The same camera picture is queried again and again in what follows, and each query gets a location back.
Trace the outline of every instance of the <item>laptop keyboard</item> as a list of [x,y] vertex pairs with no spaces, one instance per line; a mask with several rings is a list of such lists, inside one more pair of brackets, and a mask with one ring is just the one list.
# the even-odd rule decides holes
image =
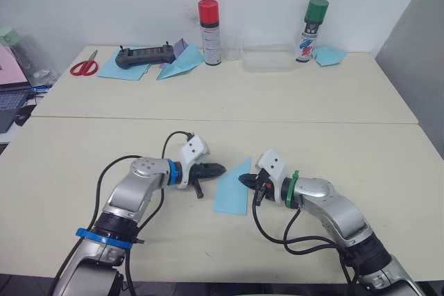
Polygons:
[[15,110],[20,108],[27,92],[4,92],[0,93],[0,110]]

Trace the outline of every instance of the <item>clear plastic container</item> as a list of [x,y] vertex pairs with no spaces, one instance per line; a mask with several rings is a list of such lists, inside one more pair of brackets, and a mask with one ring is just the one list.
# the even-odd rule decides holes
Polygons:
[[296,68],[293,43],[285,37],[243,37],[242,67],[249,72],[288,72]]
[[222,31],[222,58],[228,62],[241,59],[241,37],[236,31]]
[[11,27],[0,28],[0,44],[7,46],[23,71],[29,83],[34,86],[53,85],[57,76],[53,71],[45,69],[38,62],[44,57],[37,52],[37,47],[29,37],[20,37]]

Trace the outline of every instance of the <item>laptop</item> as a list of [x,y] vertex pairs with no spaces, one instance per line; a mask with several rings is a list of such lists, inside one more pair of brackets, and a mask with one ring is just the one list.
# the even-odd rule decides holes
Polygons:
[[0,133],[8,131],[30,88],[13,55],[0,45]]

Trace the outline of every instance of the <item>black cable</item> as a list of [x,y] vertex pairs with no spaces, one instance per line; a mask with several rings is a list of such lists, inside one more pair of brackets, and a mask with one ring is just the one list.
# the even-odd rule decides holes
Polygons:
[[110,168],[112,166],[114,166],[117,162],[120,162],[124,159],[139,159],[140,155],[125,155],[122,157],[119,157],[118,159],[115,159],[113,162],[111,162],[110,164],[108,164],[102,171],[102,173],[99,176],[99,180],[97,181],[97,187],[96,187],[96,202],[94,203],[94,213],[92,214],[92,218],[91,221],[89,222],[88,228],[87,230],[91,230],[92,226],[94,225],[94,223],[96,222],[97,219],[97,214],[99,213],[99,205],[100,205],[100,190],[102,187],[102,180],[103,177],[105,176],[106,172],[108,170],[110,170]]
[[355,294],[355,286],[359,278],[359,266],[353,266],[353,269],[355,270],[355,275],[353,276],[352,283],[348,285],[347,296]]
[[10,276],[6,279],[5,284],[2,285],[2,287],[0,288],[0,295],[1,295],[1,293],[3,292],[3,290],[6,288],[6,286],[9,284],[9,282],[11,281],[11,279],[12,279],[12,275],[10,275]]
[[[255,223],[256,223],[256,227],[259,229],[259,231],[261,232],[261,234],[262,234],[262,236],[264,236],[266,239],[268,239],[270,242],[273,242],[273,243],[276,243],[276,244],[284,244],[284,243],[287,243],[287,244],[292,244],[292,243],[297,243],[297,242],[299,242],[299,240],[298,240],[298,238],[295,238],[295,239],[289,239],[289,240],[287,240],[287,241],[283,241],[283,240],[280,240],[280,239],[276,239],[276,238],[273,238],[273,237],[271,237],[270,235],[268,235],[266,232],[265,232],[265,230],[262,228],[262,226],[261,226],[261,224],[260,224],[260,222],[259,222],[259,219],[257,218],[257,212],[256,212],[256,199],[257,199],[257,195],[258,195],[258,193],[259,193],[259,189],[256,189],[255,190],[255,195],[254,195],[254,197],[253,197],[253,206],[252,206],[252,208],[253,208],[253,218],[255,219]],[[328,238],[325,238],[325,237],[321,237],[321,236],[311,236],[311,237],[314,237],[313,239],[315,239],[316,241],[323,241],[323,242],[326,242],[326,243],[329,243],[329,244],[336,244],[334,241],[332,241],[331,239],[328,239]]]
[[[162,149],[162,156],[161,158],[165,158],[165,150],[167,149],[167,145],[169,140],[172,138],[172,136],[174,136],[175,134],[183,134],[187,136],[187,140],[190,140],[194,134],[192,133],[188,133],[188,132],[184,132],[184,131],[175,131],[173,133],[171,133],[165,140],[164,142],[164,147]],[[161,178],[160,178],[160,184],[163,184],[163,180],[164,180],[164,175],[162,174]],[[162,208],[162,205],[164,203],[164,198],[165,198],[165,191],[164,189],[160,190],[160,202],[159,205],[157,206],[157,208],[154,210],[153,213],[151,213],[151,215],[146,218],[146,220],[140,225],[140,227],[137,228],[137,233],[136,235],[138,235],[143,228],[145,228],[145,226],[148,224],[148,222],[151,221],[152,218],[154,218],[154,216],[158,213],[158,211]],[[126,257],[125,257],[125,275],[126,275],[126,283],[128,284],[128,289],[130,291],[131,296],[136,296],[136,292],[134,289],[134,285],[133,285],[133,279],[131,278],[131,273],[130,273],[130,255],[131,255],[131,251],[130,250],[126,250]]]
[[350,274],[348,274],[347,266],[345,265],[344,256],[342,254],[339,255],[339,261],[341,262],[342,272],[347,280],[347,284],[351,284],[352,280],[350,278]]
[[[106,172],[112,167],[114,166],[117,162],[120,162],[123,159],[137,159],[141,156],[139,155],[126,155],[123,157],[120,157],[118,159],[115,159],[113,162],[111,162],[110,164],[108,164],[102,171],[102,173],[99,176],[99,179],[97,180],[97,185],[96,185],[96,200],[94,203],[94,213],[92,214],[92,218],[91,221],[89,222],[89,225],[87,227],[87,230],[91,230],[92,226],[94,225],[94,222],[96,222],[97,219],[97,214],[99,213],[99,204],[100,204],[100,190],[101,190],[101,186],[102,186],[102,179],[103,176],[105,176]],[[74,252],[77,250],[77,248],[79,247],[80,243],[82,243],[83,237],[80,237],[78,239],[78,241],[76,242],[76,244],[72,247],[71,251],[68,253],[67,257],[64,259],[62,265],[60,266],[60,268],[57,271],[57,274],[55,274],[55,277],[53,279],[53,281],[51,282],[51,285],[49,287],[48,290],[48,296],[52,296],[52,294],[54,293],[54,289],[56,289],[56,285],[58,283],[58,280],[60,279],[60,277],[62,276],[63,271],[66,268],[66,265],[69,263],[69,261],[71,260],[71,257],[73,256]]]
[[131,249],[126,249],[126,256],[125,256],[125,276],[126,276],[126,284],[128,286],[128,290],[130,291],[131,296],[137,296],[136,290],[134,289],[133,285],[133,279],[131,278],[131,272],[130,272],[130,256],[131,256]]
[[121,290],[122,290],[122,291],[127,291],[127,290],[128,290],[128,284],[126,285],[126,288],[124,288],[124,287],[123,287],[123,284],[122,284],[122,288],[121,288]]
[[[285,228],[284,231],[284,247],[287,250],[287,252],[294,254],[296,256],[303,256],[304,254],[310,254],[319,250],[323,250],[323,249],[336,249],[338,250],[340,253],[344,252],[345,250],[340,247],[339,245],[337,245],[335,242],[331,241],[330,239],[328,240],[328,244],[322,244],[322,245],[317,245],[317,246],[313,246],[309,249],[306,250],[292,250],[289,247],[289,242],[287,241],[287,236],[289,234],[290,228],[293,225],[294,221],[296,221],[296,219],[298,218],[300,214],[300,209],[297,209],[296,213],[294,214],[293,218],[291,218],[289,224],[287,225],[287,227]],[[319,237],[319,236],[304,236],[304,237],[298,237],[293,239],[292,241],[294,243],[299,243],[299,242],[305,242],[305,241],[323,241],[324,237]]]
[[[354,291],[355,291],[355,284],[357,283],[357,280],[359,278],[359,268],[357,266],[353,267],[353,269],[355,270],[355,275],[353,277],[353,280],[351,280],[350,275],[348,274],[347,268],[345,266],[344,257],[343,257],[347,253],[346,249],[337,245],[331,239],[321,237],[321,236],[303,236],[303,237],[298,237],[298,238],[293,238],[293,239],[287,239],[287,236],[288,236],[289,230],[291,229],[291,226],[293,225],[293,223],[296,221],[296,219],[298,218],[298,216],[300,214],[299,208],[296,210],[296,213],[294,214],[293,218],[291,218],[290,222],[288,223],[287,227],[285,228],[283,240],[273,238],[265,232],[265,230],[260,225],[259,219],[257,217],[256,204],[255,204],[260,188],[261,188],[261,186],[257,187],[255,190],[255,195],[253,197],[252,210],[253,210],[253,218],[254,218],[256,226],[257,226],[258,230],[261,232],[261,234],[266,239],[268,239],[269,241],[271,241],[273,243],[283,244],[285,250],[291,254],[294,254],[294,255],[310,254],[310,253],[313,253],[313,252],[316,252],[319,250],[324,250],[324,249],[337,250],[337,252],[339,253],[339,260],[341,262],[342,271],[344,273],[345,279],[347,280],[347,284],[349,285],[348,291],[347,291],[347,296],[353,295]],[[299,243],[299,242],[303,242],[303,241],[323,241],[323,242],[326,242],[327,244],[317,245],[317,246],[308,248],[306,250],[299,250],[299,251],[292,250],[288,246],[289,244]]]

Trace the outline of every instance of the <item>light blue paper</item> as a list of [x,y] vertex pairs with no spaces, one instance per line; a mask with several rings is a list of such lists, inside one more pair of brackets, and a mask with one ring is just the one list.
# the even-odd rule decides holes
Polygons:
[[213,211],[220,213],[246,215],[248,188],[239,181],[239,176],[250,172],[251,159],[226,173],[217,182]]
[[129,69],[121,69],[116,64],[116,56],[120,49],[117,49],[111,56],[111,58],[104,64],[97,76],[101,78],[123,79],[123,80],[139,80],[150,68],[151,65],[138,65],[130,67]]
[[329,46],[320,46],[311,52],[311,56],[315,58],[321,66],[339,64],[346,54],[344,51],[336,51]]
[[176,76],[183,72],[189,71],[203,62],[203,56],[197,49],[197,46],[190,44],[180,55],[174,60],[173,64],[168,64],[160,72],[156,80]]

